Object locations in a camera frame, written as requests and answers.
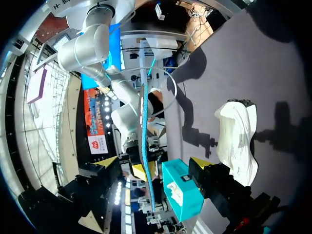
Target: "tissue box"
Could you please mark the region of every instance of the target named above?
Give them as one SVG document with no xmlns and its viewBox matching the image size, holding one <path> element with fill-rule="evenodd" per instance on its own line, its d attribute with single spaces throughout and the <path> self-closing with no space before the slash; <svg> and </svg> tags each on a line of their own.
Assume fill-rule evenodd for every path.
<svg viewBox="0 0 312 234">
<path fill-rule="evenodd" d="M 164 192 L 179 222 L 198 215 L 204 202 L 204 197 L 198 190 L 198 187 L 195 185 L 194 181 L 188 177 L 188 171 L 189 167 L 181 159 L 162 163 Z M 182 207 L 171 198 L 171 190 L 167 188 L 167 185 L 173 181 L 183 192 Z"/>
</svg>

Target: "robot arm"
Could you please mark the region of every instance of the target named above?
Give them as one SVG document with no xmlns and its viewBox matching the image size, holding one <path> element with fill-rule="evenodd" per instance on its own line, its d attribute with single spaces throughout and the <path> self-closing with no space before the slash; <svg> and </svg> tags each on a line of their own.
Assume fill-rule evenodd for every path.
<svg viewBox="0 0 312 234">
<path fill-rule="evenodd" d="M 91 8 L 84 20 L 84 34 L 59 49 L 58 63 L 63 70 L 93 78 L 101 87 L 111 85 L 117 98 L 125 103 L 112 112 L 112 120 L 121 133 L 121 148 L 126 153 L 127 148 L 137 145 L 139 94 L 116 67 L 105 71 L 102 66 L 109 54 L 109 26 L 114 14 L 114 8 L 109 5 Z M 153 107 L 149 103 L 149 115 L 151 113 Z"/>
<path fill-rule="evenodd" d="M 102 62 L 109 54 L 109 26 L 114 13 L 109 5 L 89 10 L 84 34 L 68 41 L 58 51 L 58 63 L 63 70 L 86 74 L 102 87 L 110 85 Z"/>
</svg>

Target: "orange banner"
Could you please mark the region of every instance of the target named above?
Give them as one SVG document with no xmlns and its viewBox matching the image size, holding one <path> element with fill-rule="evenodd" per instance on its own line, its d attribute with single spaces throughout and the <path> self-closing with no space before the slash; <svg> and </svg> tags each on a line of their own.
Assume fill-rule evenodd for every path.
<svg viewBox="0 0 312 234">
<path fill-rule="evenodd" d="M 97 89 L 84 90 L 84 113 L 88 141 L 92 154 L 108 153 L 101 106 L 104 95 Z"/>
</svg>

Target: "table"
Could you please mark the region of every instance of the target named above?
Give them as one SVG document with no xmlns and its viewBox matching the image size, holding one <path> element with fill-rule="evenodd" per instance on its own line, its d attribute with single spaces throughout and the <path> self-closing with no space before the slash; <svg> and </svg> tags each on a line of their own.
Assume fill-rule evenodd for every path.
<svg viewBox="0 0 312 234">
<path fill-rule="evenodd" d="M 191 156 L 218 163 L 215 111 L 227 100 L 249 99 L 257 107 L 254 156 L 259 164 L 252 196 L 262 192 L 291 205 L 308 187 L 312 118 L 305 71 L 294 38 L 274 12 L 255 4 L 227 21 L 189 56 L 173 77 L 177 101 L 165 111 L 168 159 Z M 173 98 L 162 85 L 164 106 Z M 284 213 L 266 222 L 272 226 Z M 205 200 L 200 218 L 215 234 L 229 224 Z"/>
</svg>

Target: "yellow triangle block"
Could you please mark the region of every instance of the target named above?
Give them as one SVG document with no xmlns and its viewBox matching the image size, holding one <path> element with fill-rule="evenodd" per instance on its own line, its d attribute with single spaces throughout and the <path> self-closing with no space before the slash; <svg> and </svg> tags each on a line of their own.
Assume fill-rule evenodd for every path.
<svg viewBox="0 0 312 234">
<path fill-rule="evenodd" d="M 201 169 L 204 170 L 204 167 L 209 166 L 209 165 L 214 165 L 214 163 L 199 159 L 197 157 L 191 157 L 200 167 Z"/>
<path fill-rule="evenodd" d="M 105 159 L 105 160 L 102 160 L 100 162 L 95 162 L 93 164 L 97 164 L 97 165 L 101 165 L 101 166 L 104 166 L 104 167 L 108 167 L 109 165 L 111 165 L 111 163 L 117 158 L 117 156 L 115 157 L 110 157 L 108 159 Z"/>
<path fill-rule="evenodd" d="M 153 178 L 154 175 L 155 175 L 155 170 L 156 170 L 155 162 L 154 162 L 154 161 L 149 162 L 149 163 L 148 163 L 148 166 L 149 166 L 149 168 L 150 168 L 151 176 L 152 176 L 152 178 Z M 133 166 L 132 166 L 132 170 L 133 170 L 133 174 L 134 174 L 136 177 L 140 178 L 141 180 L 143 180 L 143 181 L 145 181 L 145 182 L 147 181 L 146 173 L 145 173 L 145 171 L 144 171 L 144 169 L 143 169 L 142 164 L 133 165 Z"/>
</svg>

